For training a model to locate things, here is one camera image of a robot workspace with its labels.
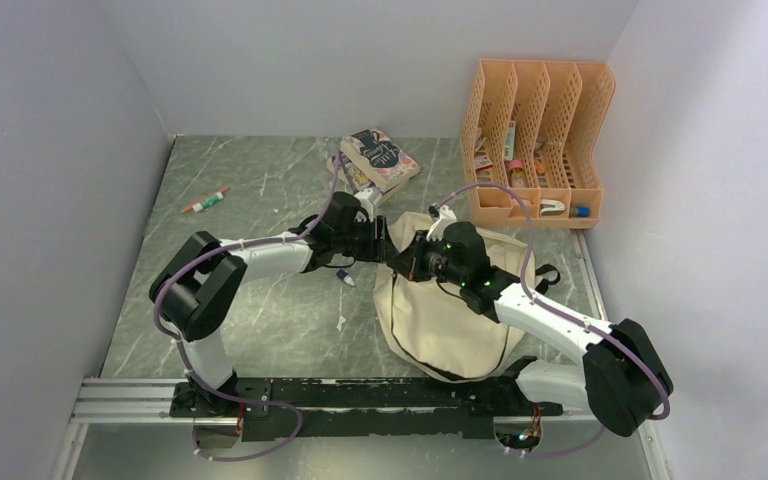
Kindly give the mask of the beige canvas backpack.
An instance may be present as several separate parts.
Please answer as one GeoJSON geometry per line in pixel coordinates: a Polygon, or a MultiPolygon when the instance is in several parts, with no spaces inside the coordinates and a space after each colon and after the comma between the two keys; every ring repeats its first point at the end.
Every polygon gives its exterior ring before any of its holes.
{"type": "MultiPolygon", "coordinates": [[[[389,226],[398,251],[419,230],[431,227],[427,214],[403,213],[389,226]]],[[[492,265],[521,273],[527,244],[514,237],[478,228],[492,265]]],[[[526,270],[529,287],[545,293],[561,280],[554,265],[536,267],[532,253],[526,270]]],[[[522,330],[498,324],[470,311],[458,297],[440,290],[434,281],[409,282],[385,265],[378,265],[373,302],[389,348],[430,377],[449,383],[481,380],[511,356],[525,337],[522,330]]]]}

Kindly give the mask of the floral Little Women book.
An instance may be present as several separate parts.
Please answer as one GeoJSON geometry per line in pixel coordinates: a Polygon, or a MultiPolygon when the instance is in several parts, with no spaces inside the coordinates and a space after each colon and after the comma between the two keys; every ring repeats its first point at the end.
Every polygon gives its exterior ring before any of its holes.
{"type": "Polygon", "coordinates": [[[377,128],[344,136],[340,150],[381,190],[400,186],[420,172],[414,158],[377,128]]]}

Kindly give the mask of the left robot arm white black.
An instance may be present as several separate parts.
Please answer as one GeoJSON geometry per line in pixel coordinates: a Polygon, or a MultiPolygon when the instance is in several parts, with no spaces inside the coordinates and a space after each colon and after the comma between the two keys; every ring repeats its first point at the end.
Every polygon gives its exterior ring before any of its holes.
{"type": "Polygon", "coordinates": [[[283,275],[382,263],[393,253],[387,223],[376,214],[372,188],[334,192],[324,209],[271,237],[220,240],[206,231],[190,236],[149,290],[155,327],[176,346],[197,403],[221,416],[237,400],[237,374],[221,326],[241,287],[283,275]]]}

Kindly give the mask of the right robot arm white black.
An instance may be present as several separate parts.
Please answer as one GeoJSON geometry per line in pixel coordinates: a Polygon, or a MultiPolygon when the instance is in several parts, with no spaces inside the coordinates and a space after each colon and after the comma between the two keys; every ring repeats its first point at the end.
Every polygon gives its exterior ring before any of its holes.
{"type": "Polygon", "coordinates": [[[574,361],[575,369],[551,374],[531,363],[504,382],[499,398],[508,412],[522,414],[541,402],[577,406],[623,437],[669,416],[673,382],[640,323],[595,319],[529,288],[523,274],[490,258],[473,224],[419,231],[386,264],[408,281],[457,287],[472,313],[533,334],[574,361]]]}

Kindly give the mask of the small blue white tube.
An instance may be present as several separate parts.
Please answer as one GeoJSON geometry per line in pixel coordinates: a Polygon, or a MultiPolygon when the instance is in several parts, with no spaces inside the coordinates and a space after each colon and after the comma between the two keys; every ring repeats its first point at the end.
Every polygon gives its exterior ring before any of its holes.
{"type": "Polygon", "coordinates": [[[354,287],[356,285],[356,282],[351,277],[350,273],[343,268],[340,268],[336,272],[336,276],[340,281],[342,281],[344,284],[354,287]]]}

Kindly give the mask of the purple illustrated paperback book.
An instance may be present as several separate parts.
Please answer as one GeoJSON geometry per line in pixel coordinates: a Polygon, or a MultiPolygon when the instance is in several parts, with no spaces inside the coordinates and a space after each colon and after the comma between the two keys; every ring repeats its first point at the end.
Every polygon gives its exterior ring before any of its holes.
{"type": "Polygon", "coordinates": [[[409,178],[398,164],[394,167],[373,166],[371,161],[368,164],[368,167],[358,167],[343,152],[325,160],[328,172],[336,173],[349,193],[370,189],[372,205],[379,207],[403,189],[409,178]]]}

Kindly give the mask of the white stapler in organizer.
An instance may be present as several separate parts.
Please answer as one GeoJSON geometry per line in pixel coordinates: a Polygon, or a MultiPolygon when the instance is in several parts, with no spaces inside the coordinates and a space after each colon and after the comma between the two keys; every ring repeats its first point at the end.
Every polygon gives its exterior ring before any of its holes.
{"type": "Polygon", "coordinates": [[[560,200],[542,199],[539,206],[540,216],[559,216],[566,211],[566,204],[560,200]]]}

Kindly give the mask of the green white packet in organizer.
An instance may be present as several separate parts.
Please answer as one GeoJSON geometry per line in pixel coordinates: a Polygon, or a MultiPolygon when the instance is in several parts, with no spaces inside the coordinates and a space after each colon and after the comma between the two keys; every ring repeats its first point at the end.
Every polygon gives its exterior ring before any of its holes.
{"type": "Polygon", "coordinates": [[[516,140],[516,121],[511,119],[508,121],[504,144],[503,144],[503,159],[505,162],[510,162],[514,159],[516,140]]]}

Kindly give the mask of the orange plastic file organizer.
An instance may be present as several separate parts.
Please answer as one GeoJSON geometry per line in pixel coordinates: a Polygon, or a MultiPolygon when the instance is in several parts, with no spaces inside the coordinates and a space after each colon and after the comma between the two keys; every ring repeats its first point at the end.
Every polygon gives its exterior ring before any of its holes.
{"type": "Polygon", "coordinates": [[[588,230],[600,220],[604,192],[593,152],[615,92],[605,63],[482,59],[460,137],[471,219],[485,227],[588,230]],[[527,188],[511,188],[503,159],[508,121],[516,121],[514,159],[527,188]],[[542,199],[566,211],[540,216],[542,199]],[[570,218],[586,206],[589,218],[570,218]]]}

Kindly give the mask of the blue cap item in organizer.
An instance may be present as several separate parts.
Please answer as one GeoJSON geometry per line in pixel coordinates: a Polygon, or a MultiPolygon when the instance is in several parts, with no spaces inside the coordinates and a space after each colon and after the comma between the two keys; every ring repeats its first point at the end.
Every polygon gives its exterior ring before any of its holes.
{"type": "Polygon", "coordinates": [[[591,216],[591,210],[586,206],[570,206],[569,217],[570,218],[589,218],[591,216]]]}

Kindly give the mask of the orange green white marker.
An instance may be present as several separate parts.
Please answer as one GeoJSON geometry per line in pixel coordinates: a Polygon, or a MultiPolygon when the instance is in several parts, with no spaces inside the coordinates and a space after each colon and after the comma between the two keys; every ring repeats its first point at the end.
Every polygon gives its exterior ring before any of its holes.
{"type": "Polygon", "coordinates": [[[225,198],[226,193],[229,190],[230,190],[230,188],[228,186],[222,187],[222,188],[216,190],[215,192],[213,192],[212,194],[207,195],[207,196],[203,197],[202,199],[192,203],[191,205],[188,205],[187,207],[183,208],[181,210],[181,213],[182,214],[187,214],[187,213],[202,212],[205,209],[208,209],[211,206],[215,205],[216,203],[222,201],[225,198]]]}

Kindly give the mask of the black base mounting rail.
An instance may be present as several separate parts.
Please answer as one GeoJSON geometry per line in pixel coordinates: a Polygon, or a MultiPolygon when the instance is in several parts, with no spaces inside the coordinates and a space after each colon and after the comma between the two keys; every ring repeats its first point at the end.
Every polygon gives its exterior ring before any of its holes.
{"type": "Polygon", "coordinates": [[[244,403],[211,405],[196,387],[179,383],[169,407],[175,419],[201,425],[242,420],[244,441],[301,437],[458,435],[494,439],[503,417],[553,417],[556,403],[533,403],[509,376],[449,384],[428,377],[320,379],[241,378],[244,403]]]}

